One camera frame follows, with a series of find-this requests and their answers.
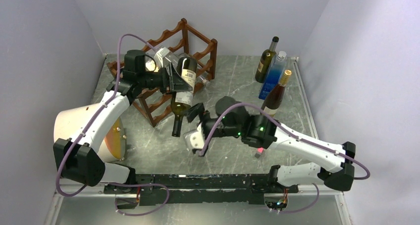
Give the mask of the dark bottle cream label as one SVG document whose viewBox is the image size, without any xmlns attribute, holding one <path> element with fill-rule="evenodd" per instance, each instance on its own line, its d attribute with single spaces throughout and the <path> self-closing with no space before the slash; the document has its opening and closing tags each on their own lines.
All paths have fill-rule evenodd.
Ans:
<svg viewBox="0 0 420 225">
<path fill-rule="evenodd" d="M 177 72 L 180 73 L 182 79 L 192 87 L 192 90 L 175 93 L 171 98 L 170 107 L 174 113 L 173 137 L 180 137 L 184 116 L 183 112 L 187 111 L 192 106 L 193 92 L 196 84 L 196 69 L 197 61 L 195 59 L 187 56 L 183 56 L 179 59 Z"/>
</svg>

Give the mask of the dark bottle gold foil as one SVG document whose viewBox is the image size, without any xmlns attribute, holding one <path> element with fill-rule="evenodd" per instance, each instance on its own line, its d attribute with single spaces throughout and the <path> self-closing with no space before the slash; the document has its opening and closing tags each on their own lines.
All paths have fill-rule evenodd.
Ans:
<svg viewBox="0 0 420 225">
<path fill-rule="evenodd" d="M 285 70 L 281 75 L 278 84 L 270 91 L 262 104 L 261 109 L 271 117 L 274 117 L 282 103 L 286 85 L 291 75 L 291 70 Z"/>
</svg>

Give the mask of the blue labelled clear bottle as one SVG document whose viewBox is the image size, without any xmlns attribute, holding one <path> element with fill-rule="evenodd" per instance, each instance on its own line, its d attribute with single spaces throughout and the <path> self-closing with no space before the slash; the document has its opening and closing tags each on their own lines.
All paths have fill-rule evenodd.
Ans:
<svg viewBox="0 0 420 225">
<path fill-rule="evenodd" d="M 278 84 L 278 81 L 286 69 L 287 53 L 279 51 L 271 60 L 265 80 L 262 84 L 258 98 L 264 100 L 270 91 Z"/>
</svg>

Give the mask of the green wine bottle silver cap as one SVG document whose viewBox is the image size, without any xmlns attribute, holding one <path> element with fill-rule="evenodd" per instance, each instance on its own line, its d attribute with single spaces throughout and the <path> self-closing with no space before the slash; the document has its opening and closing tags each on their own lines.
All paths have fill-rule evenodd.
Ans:
<svg viewBox="0 0 420 225">
<path fill-rule="evenodd" d="M 259 83 L 263 83 L 265 80 L 265 76 L 267 74 L 271 60 L 273 56 L 276 55 L 275 49 L 276 49 L 278 41 L 279 41 L 279 37 L 274 36 L 272 38 L 272 41 L 268 49 L 264 50 L 261 55 L 260 62 L 258 64 L 256 73 L 255 73 L 255 80 Z"/>
</svg>

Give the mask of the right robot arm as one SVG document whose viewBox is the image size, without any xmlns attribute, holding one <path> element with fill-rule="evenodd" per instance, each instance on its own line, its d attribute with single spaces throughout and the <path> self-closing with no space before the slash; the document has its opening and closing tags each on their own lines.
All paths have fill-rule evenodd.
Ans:
<svg viewBox="0 0 420 225">
<path fill-rule="evenodd" d="M 232 97 L 225 96 L 218 104 L 217 118 L 212 118 L 202 103 L 184 111 L 188 122 L 199 118 L 197 128 L 185 134 L 186 144 L 193 153 L 204 156 L 212 138 L 240 138 L 249 147 L 286 151 L 308 160 L 302 165 L 275 167 L 274 175 L 267 179 L 267 186 L 272 192 L 310 183 L 321 183 L 343 192 L 351 189 L 355 180 L 352 161 L 355 144 L 334 144 L 307 136 L 263 111 L 248 113 L 246 108 L 253 105 Z"/>
</svg>

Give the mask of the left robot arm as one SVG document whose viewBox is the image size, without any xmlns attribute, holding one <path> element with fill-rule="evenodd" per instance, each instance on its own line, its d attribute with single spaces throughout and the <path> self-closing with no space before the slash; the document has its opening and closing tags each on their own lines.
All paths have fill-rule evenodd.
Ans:
<svg viewBox="0 0 420 225">
<path fill-rule="evenodd" d="M 124 193 L 136 189 L 135 171 L 127 166 L 104 162 L 98 155 L 101 143 L 144 89 L 159 89 L 162 94 L 191 91 L 192 85 L 182 78 L 178 70 L 197 66 L 195 59 L 182 57 L 176 65 L 168 62 L 157 72 L 147 71 L 146 57 L 144 51 L 129 50 L 124 56 L 121 73 L 109 84 L 91 118 L 73 135 L 55 141 L 53 152 L 57 186 L 61 178 L 67 178 L 84 186 L 117 183 Z"/>
</svg>

